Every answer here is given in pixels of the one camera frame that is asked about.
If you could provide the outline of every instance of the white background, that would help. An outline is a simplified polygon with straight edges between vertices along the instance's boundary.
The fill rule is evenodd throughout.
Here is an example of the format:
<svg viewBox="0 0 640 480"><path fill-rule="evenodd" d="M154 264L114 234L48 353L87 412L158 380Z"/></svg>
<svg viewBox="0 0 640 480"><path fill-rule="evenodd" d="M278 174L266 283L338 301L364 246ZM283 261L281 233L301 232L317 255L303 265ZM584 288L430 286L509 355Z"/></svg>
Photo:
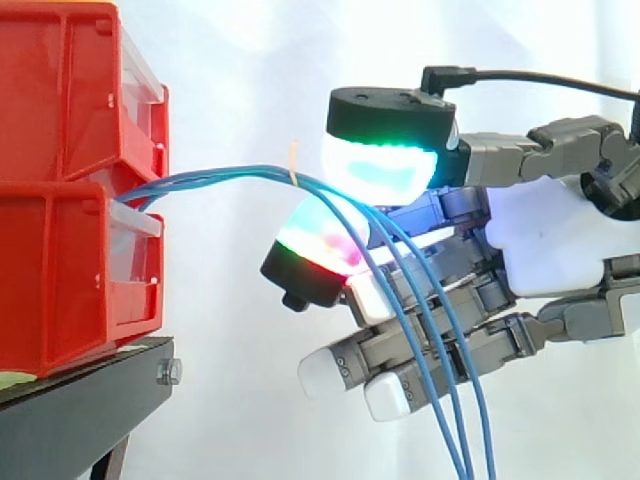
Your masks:
<svg viewBox="0 0 640 480"><path fill-rule="evenodd" d="M327 99L346 85L415 87L426 64L527 68L640 86L633 0L121 0L124 24L171 89L173 172L252 163L319 175ZM616 101L554 87L451 92L462 131L525 133ZM298 361L353 331L348 312L295 315L258 272L302 198L261 181L175 194L165 331L185 373L132 435L125 480L454 478L429 409L375 424L360 391L308 401ZM640 478L633 338L551 345L483 379L499 478ZM463 388L473 451L477 413ZM476 468L483 472L478 462Z"/></svg>

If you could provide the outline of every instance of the black connector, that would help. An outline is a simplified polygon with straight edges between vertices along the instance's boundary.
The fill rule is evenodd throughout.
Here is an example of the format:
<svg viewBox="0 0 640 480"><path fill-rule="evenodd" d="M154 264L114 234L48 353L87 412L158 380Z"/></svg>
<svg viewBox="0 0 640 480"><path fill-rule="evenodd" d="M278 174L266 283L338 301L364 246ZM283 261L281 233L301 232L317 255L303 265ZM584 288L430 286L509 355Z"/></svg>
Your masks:
<svg viewBox="0 0 640 480"><path fill-rule="evenodd" d="M631 114L631 128L629 129L629 140L640 143L640 101L633 105Z"/></svg>
<svg viewBox="0 0 640 480"><path fill-rule="evenodd" d="M464 87L476 83L477 70L473 67L454 65L425 67L422 71L420 90L429 95L442 97L448 88Z"/></svg>

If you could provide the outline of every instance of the blue wire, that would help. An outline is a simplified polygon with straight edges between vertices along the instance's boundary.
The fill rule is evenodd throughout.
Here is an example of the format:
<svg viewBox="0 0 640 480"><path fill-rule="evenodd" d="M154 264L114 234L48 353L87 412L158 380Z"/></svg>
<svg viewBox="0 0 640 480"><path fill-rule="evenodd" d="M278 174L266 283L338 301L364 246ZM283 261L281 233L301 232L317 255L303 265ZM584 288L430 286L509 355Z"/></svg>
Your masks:
<svg viewBox="0 0 640 480"><path fill-rule="evenodd" d="M130 194L127 194L130 196L130 198L127 198L127 196L123 196L121 198L122 201L128 201L129 199L133 199L133 198L139 198L142 196L147 196L147 195L155 195L154 197L150 198L149 201L147 202L147 206L153 201L156 200L157 198L160 198L161 196L164 196L164 194L158 195L157 190L153 189L153 188L149 188L149 187L154 187L155 185L157 186L164 186L164 185L172 185L173 189L175 190L183 190L183 189L191 189L191 188L197 188L200 185L197 185L198 182L202 182L204 186L205 184L209 184L211 182L211 177L212 176L217 176L220 175L221 173L233 173L233 174L237 174L239 173L239 171L243 171L244 175L242 176L246 176L251 175L251 173L258 173L258 172L269 172L271 174L273 174L274 172L277 172L280 175L284 175L286 177L288 177L288 171L285 169L281 169L278 167L273 167L273 166L250 166L250 167L230 167L230 168L225 168L225 169L211 169L211 170L204 170L204 171L200 171L200 172L187 172L184 174L179 174L179 175L175 175L173 177L168 177L165 179L161 179L158 180L156 182L152 182L148 185L146 185L145 187L142 187L141 189L135 190L133 192L131 192ZM319 182L318 180L312 178L312 177L308 177L306 175L302 175L302 174L298 174L298 178L303 178L305 180L308 180L314 184L316 184L317 186L319 186L322 189L325 189L327 191L329 191L330 193L333 193L335 195L338 195L348 201L350 201L352 204L356 205L359 203L357 201L355 201L354 199L350 198L349 196L343 194L342 192L339 192L327 185L322 184L322 182ZM185 183L189 183L190 186L184 185L181 187L177 187L176 184L180 184L181 182L185 182ZM487 470L488 470L488 475L489 475L489 479L493 480L496 478L496 473L495 473L495 460L494 460L494 456L493 456L493 448L492 448L492 440L491 440L491 430L490 430L490 423L489 423L489 416L488 416L488 409L487 409L487 405L486 405L486 400L484 398L484 394L482 392L482 386L480 385L480 381L478 378L478 374L477 374L477 370L475 368L475 365L473 363L473 359L471 356L471 352L469 351L469 348L466 344L466 339L464 337L464 332L462 331L459 322L456 321L457 316L455 314L455 311L453 309L453 306L451 305L451 302L448 298L448 296L446 295L446 292L444 292L444 289L442 288L442 285L440 284L439 280L437 279L436 275L433 273L433 270L431 269L430 265L427 263L425 257L424 257L424 253L415 245L415 243L411 240L411 238L401 229L397 226L397 224L395 224L391 219L389 219L386 215L382 214L381 212L375 210L375 209L369 209L370 213L372 213L373 215L375 215L377 217L378 220L382 221L383 223L385 223L387 225L387 228L390 228L393 230L393 233L395 233L396 235L398 235L400 237L400 239L407 244L407 246L409 247L409 249L411 250L411 252L416 256L416 258L418 259L419 263L421 264L421 266L423 267L425 273L427 274L429 281L432 283L432 285L434 286L434 289L436 290L436 293L438 294L438 296L442 299L442 303L443 303L443 307L447 313L447 315L449 316L449 318L451 319L451 324L454 330L454 333L456 335L456 339L458 340L458 343L460 345L460 349L463 355L463 359L465 360L465 363L467 365L467 368L469 370L469 376L476 394L476 398L478 401L478 409L480 411L480 416L481 416L481 422L482 422L482 427L483 427L483 441L484 441L484 447L485 447L485 455L487 457ZM458 418L456 417L456 423L457 425L460 425L460 423L458 423Z"/></svg>
<svg viewBox="0 0 640 480"><path fill-rule="evenodd" d="M329 191L331 191L331 193L337 196L340 196L341 198L351 201L352 203L355 202L355 200L351 199L348 195L343 194L342 192L335 190L331 187L329 187ZM484 397L482 385L480 384L478 371L476 369L475 363L473 362L473 358L471 356L471 351L469 350L469 346L467 345L467 340L462 330L462 327L460 326L460 322L457 320L457 315L455 313L453 305L451 305L451 300L449 299L449 296L446 294L446 292L442 288L442 285L440 284L439 279L436 277L435 273L433 272L433 269L427 262L424 252L420 250L420 248L418 248L418 246L411 239L411 237L409 237L406 234L406 232L402 230L402 228L400 228L393 220L391 220L389 217L384 215L379 210L372 208L371 212L380 222L387 225L387 229L392 230L392 233L397 235L407 245L407 247L409 247L409 250L418 259L418 262L420 263L424 272L426 273L427 278L429 279L429 282L433 285L438 297L440 297L442 301L444 310L451 321L451 326L453 328L458 345L460 346L460 351L462 352L462 358L464 359L464 362L467 366L467 369L469 372L469 378L471 380L471 384L473 386L473 390L476 395L476 400L478 403L478 411L480 413L480 422L482 424L482 437L483 437L483 444L484 444L485 457L486 457L486 463L487 463L487 475L489 477L489 480L495 480L496 478L495 457L493 453L493 441L491 438L491 424L489 420L489 411L487 408L487 402ZM442 354L439 351L438 351L438 354L441 356L441 358L445 358L445 357L442 357Z"/></svg>
<svg viewBox="0 0 640 480"><path fill-rule="evenodd" d="M193 188L197 188L198 186L205 186L205 185L213 185L215 183L219 183L221 181L225 181L225 180L230 180L232 178L239 178L239 177L244 177L244 176L255 176L256 174L262 178L268 178L271 180L275 180L281 183L286 183L286 184L291 184L291 181L287 176L285 177L274 177L272 175L270 175L269 173L273 174L273 170L275 169L271 169L271 172L269 173L257 173L256 169L251 169L252 171L248 171L249 169L246 169L244 172L240 173L238 172L238 170L236 170L235 172L225 172L227 173L227 175L229 175L228 177L221 177L221 178L217 178L217 179L207 179L206 177L201 177L201 183L202 185L194 185L193 184L193 180L194 177L191 176L191 178L189 178L188 174L182 174L179 180L177 180L175 177L172 179L173 182L162 182L164 183L173 183L173 185L171 185L170 187L168 187L166 190L162 188L162 186L158 185L158 183L156 183L155 186L151 186L154 190L154 194L155 197L153 197L150 200L155 200L157 198L159 198L160 196L163 196L164 194L168 193L169 191L177 191L177 190L189 190L189 189L193 189ZM313 180L314 183L319 184L320 186L327 188L327 186L323 185L321 182L315 180L315 179L311 179L311 178L305 178L304 180ZM143 189L137 190L135 192L131 192L131 194L127 194L123 197L121 197L119 200L121 201L128 201L133 199L136 194L138 194L138 196L141 195L146 195L148 193L149 190L151 190L150 188L148 188L149 185L145 186ZM316 195L318 198L320 198L325 205L327 205L327 207L330 208L330 210L336 214L336 212L340 213L339 210L337 210L335 207L333 207L333 205L329 205L327 202L330 203L330 201L315 187L312 186L304 186L301 184L301 187L304 188L307 191L310 191L311 193L313 193L314 195ZM349 199L350 201L352 201L352 203L354 204L354 206L356 206L356 208L358 208L358 210L361 211L361 213L363 215L365 215L367 217L367 219L372 223L373 227L378 231L378 233L381 234L383 240L385 241L385 243L387 244L387 246L389 247L392 255L394 256L394 259L396 260L396 262L398 263L399 267L401 268L403 274L405 275L405 277L407 278L407 282L409 283L414 296L416 297L416 300L418 301L418 304L420 305L420 308L423 310L423 322L426 321L425 325L425 329L429 331L429 333L431 334L431 336L433 337L435 343L436 343L436 348L438 350L438 354L441 356L441 358L443 360L448 358L446 349L444 347L444 343L442 342L442 338L439 335L437 326L435 324L435 320L433 319L433 315L431 313L431 310L428 308L428 306L426 305L426 302L424 301L423 296L420 294L420 289L417 286L417 283L415 281L415 279L413 278L413 275L411 274L411 272L409 271L409 269L406 267L406 264L404 262L404 259L402 258L402 255L400 254L400 252L397 250L397 248L395 247L393 240L389 237L389 235L384 231L384 228L382 226L382 224L380 223L380 221L375 218L374 216L374 210L366 207L364 204L361 204L360 202L357 202L353 199ZM144 205L144 207L148 207L150 205L150 201L147 201ZM350 229L348 228L347 225L344 224L344 221L346 221L346 219L340 219L341 223L343 223L343 225L345 226L345 228L347 228L347 231L349 231ZM429 394L429 397L432 399L432 405L434 408L434 411L436 412L436 417L438 418L438 422L440 424L441 430L443 430L443 435L445 436L445 442L447 443L447 446L450 449L450 453L452 453L452 459L454 461L454 465L456 466L456 471L458 472L458 475L460 476L460 478L473 478L473 467L472 467L472 463L471 463L471 457L470 457L470 453L469 453L469 448L468 448L468 443L466 440L466 432L464 430L464 421L462 418L462 409L460 406L460 401L459 401L459 396L457 393L457 389L456 389L456 383L455 383L455 379L453 377L453 371L451 369L451 365L449 362L447 362L446 360L443 361L443 366L445 369L445 375L448 377L447 381L449 383L449 387L450 387L450 394L452 396L452 401L454 403L454 413L456 416L456 424L458 426L458 434L460 437L460 442L461 442L461 447L463 449L463 454L465 456L465 466L466 468L466 472L464 470L461 470L461 465L460 465L460 460L459 458L455 458L457 457L457 451L455 450L455 444L453 444L453 439L451 438L451 434L448 431L448 427L446 427L446 419L444 417L444 413L442 411L442 407L440 406L439 403L439 397L437 395L437 391L435 389L435 385L433 384L433 379L431 377L430 371L428 369L428 366L426 365L426 362L424 361L424 357L422 356L422 352L420 349L420 345L417 341L417 339L415 338L415 335L413 333L412 327L408 321L408 319L406 318L406 316L404 315L404 312L402 311L402 306L400 305L400 303L398 302L397 298L395 297L391 287L388 285L386 279L384 278L384 275L382 275L382 273L379 270L379 267L377 267L377 265L375 265L375 262L373 261L373 259L370 257L370 254L368 253L366 246L364 245L364 243L362 243L362 241L360 240L359 236L355 233L355 231L353 231L353 229L351 229L351 231L349 231L350 235L353 237L354 241L356 242L356 244L358 245L358 248L360 250L362 250L363 252L363 256L365 258L365 261L367 262L369 268L372 270L374 278L376 278L376 281L378 283L380 283L381 287L383 288L383 291L385 291L386 296L389 298L390 303L392 304L392 308L394 309L394 313L396 314L396 316L398 317L400 324L405 332L405 335L407 336L407 340L409 341L410 346L412 347L412 351L414 353L414 356L416 356L416 361L418 363L418 367L421 371L421 374L423 376L423 380L425 380L425 383L427 385L425 385L427 388L427 392Z"/></svg>

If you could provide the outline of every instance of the red plastic drawer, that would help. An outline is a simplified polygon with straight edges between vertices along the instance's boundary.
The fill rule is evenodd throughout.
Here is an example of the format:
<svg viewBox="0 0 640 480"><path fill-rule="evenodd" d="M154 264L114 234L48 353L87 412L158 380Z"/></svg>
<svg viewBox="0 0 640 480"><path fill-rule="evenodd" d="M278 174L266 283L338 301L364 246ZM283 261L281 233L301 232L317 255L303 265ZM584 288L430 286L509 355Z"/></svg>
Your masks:
<svg viewBox="0 0 640 480"><path fill-rule="evenodd" d="M0 2L0 179L102 184L165 176L168 92L114 5Z"/></svg>
<svg viewBox="0 0 640 480"><path fill-rule="evenodd" d="M162 325L163 224L79 183L0 183L0 371L46 376Z"/></svg>

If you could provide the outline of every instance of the bolt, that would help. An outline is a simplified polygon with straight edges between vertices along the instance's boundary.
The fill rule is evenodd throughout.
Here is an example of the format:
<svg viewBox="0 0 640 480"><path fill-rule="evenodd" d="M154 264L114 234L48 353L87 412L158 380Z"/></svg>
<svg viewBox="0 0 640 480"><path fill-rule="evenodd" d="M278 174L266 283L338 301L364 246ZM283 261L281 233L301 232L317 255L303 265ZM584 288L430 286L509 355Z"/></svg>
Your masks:
<svg viewBox="0 0 640 480"><path fill-rule="evenodd" d="M157 380L160 385L179 385L182 381L182 360L170 358L160 362Z"/></svg>

